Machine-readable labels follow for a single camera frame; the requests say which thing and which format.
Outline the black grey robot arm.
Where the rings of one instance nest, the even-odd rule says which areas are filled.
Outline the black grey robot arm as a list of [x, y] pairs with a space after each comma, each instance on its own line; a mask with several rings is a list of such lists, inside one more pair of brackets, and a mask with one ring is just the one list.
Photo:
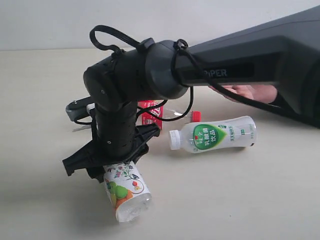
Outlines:
[[178, 99], [213, 86], [245, 105], [310, 126], [320, 125], [320, 8], [285, 16], [194, 46], [183, 39], [138, 42], [97, 25], [89, 33], [111, 56], [83, 74], [89, 97], [66, 107], [72, 121], [91, 116], [92, 139], [63, 160], [68, 176], [85, 169], [103, 181], [104, 166], [137, 162], [160, 134], [136, 125], [139, 101]]

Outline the black sleeved forearm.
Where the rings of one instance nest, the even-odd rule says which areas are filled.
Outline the black sleeved forearm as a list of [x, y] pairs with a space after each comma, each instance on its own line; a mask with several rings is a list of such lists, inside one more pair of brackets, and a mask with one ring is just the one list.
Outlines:
[[296, 113], [280, 95], [280, 93], [277, 93], [275, 100], [269, 105], [274, 106], [277, 109], [276, 114], [281, 117], [285, 117], [287, 119], [303, 123], [317, 129], [320, 128], [320, 121], [318, 119]]

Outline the person's open hand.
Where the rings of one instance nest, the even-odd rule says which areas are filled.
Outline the person's open hand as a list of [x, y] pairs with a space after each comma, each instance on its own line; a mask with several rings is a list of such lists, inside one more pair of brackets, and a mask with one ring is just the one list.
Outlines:
[[278, 94], [277, 89], [272, 85], [224, 85], [223, 87], [234, 94], [265, 104], [273, 102]]

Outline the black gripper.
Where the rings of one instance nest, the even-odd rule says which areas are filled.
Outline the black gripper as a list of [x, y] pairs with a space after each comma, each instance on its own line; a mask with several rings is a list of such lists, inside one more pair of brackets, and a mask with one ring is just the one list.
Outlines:
[[104, 167], [130, 162], [136, 164], [148, 153], [147, 142], [160, 135], [160, 128], [155, 123], [137, 126], [137, 109], [137, 102], [126, 102], [116, 111], [105, 110], [96, 103], [97, 143], [91, 140], [62, 161], [67, 176], [86, 169], [91, 179], [102, 183], [107, 172]]

